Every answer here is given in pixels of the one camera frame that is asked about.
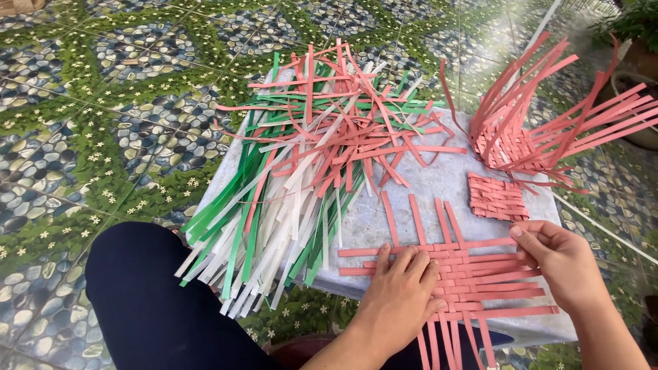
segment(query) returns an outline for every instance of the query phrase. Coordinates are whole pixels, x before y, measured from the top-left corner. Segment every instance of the person's right hand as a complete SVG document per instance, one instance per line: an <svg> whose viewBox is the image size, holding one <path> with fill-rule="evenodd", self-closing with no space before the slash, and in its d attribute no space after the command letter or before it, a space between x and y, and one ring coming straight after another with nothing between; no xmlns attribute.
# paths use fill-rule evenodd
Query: person's right hand
<svg viewBox="0 0 658 370"><path fill-rule="evenodd" d="M555 303L569 315L612 303L585 238L549 221L514 223L509 234L529 254L528 266L542 269Z"/></svg>

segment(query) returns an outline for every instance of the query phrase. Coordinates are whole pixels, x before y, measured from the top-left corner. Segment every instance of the plant pot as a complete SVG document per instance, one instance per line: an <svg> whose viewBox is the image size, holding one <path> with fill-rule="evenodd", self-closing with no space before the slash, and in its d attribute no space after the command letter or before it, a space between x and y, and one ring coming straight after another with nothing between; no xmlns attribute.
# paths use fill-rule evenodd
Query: plant pot
<svg viewBox="0 0 658 370"><path fill-rule="evenodd" d="M608 101L615 96L619 95L619 91L617 90L617 81L621 77L629 77L632 78L634 81L637 81L638 84L641 84L642 82L654 82L655 80L648 78L646 76L642 76L641 74L636 74L633 72L627 72L625 70L618 70L613 72L612 77L610 77L610 82L606 85L606 87L601 90L598 96L598 101ZM622 122L622 120L612 122L611 124L615 124L618 122ZM634 132L632 134L624 136L625 139L627 139L629 142L632 142L633 144L636 144L640 147L643 147L645 149L649 150L658 150L658 129L654 126L647 127L643 130Z"/></svg>
<svg viewBox="0 0 658 370"><path fill-rule="evenodd" d="M658 81L658 54L649 51L643 39L636 39L626 51L617 70L625 70Z"/></svg>

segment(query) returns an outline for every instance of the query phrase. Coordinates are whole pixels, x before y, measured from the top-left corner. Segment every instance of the tiled floor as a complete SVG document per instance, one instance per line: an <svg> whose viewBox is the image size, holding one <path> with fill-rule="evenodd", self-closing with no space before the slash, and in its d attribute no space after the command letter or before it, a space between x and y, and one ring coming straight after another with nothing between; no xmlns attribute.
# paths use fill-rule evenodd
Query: tiled floor
<svg viewBox="0 0 658 370"><path fill-rule="evenodd" d="M359 60L387 61L388 81L423 78L418 98L444 98L441 58L458 108L517 57L548 0L52 0L0 22L0 368L113 369L84 266L93 238L125 220L181 225L195 211L273 51L303 53L336 37ZM581 31L593 2L557 10L549 44L571 36L581 59L542 83L528 123L546 122L588 92L609 50ZM135 59L137 64L126 64ZM658 155L618 140L568 164L587 195L558 192L615 234L658 257ZM658 270L573 212L626 324L639 338L642 297ZM258 342L340 332L358 302L294 288L276 311L241 321ZM576 344L499 350L500 369L576 369Z"/></svg>

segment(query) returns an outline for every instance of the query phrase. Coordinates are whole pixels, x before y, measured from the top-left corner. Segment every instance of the person's left hand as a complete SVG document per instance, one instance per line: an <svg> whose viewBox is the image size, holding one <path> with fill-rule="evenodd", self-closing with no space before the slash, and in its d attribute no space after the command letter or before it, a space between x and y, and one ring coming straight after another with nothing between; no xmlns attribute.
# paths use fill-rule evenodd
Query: person's left hand
<svg viewBox="0 0 658 370"><path fill-rule="evenodd" d="M409 247L389 269L390 252L390 245L384 244L372 282L343 333L368 341L372 354L384 359L406 347L427 319L446 306L444 300L430 299L439 273L437 260Z"/></svg>

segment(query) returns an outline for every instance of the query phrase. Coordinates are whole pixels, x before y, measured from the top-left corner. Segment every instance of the fingernail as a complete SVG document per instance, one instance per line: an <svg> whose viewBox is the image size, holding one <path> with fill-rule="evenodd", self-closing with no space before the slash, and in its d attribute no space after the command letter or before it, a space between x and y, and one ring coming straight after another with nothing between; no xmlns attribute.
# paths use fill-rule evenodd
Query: fingernail
<svg viewBox="0 0 658 370"><path fill-rule="evenodd" d="M519 236L523 235L523 230L521 230L521 228L518 226L514 226L513 228L509 229L509 234L518 238Z"/></svg>

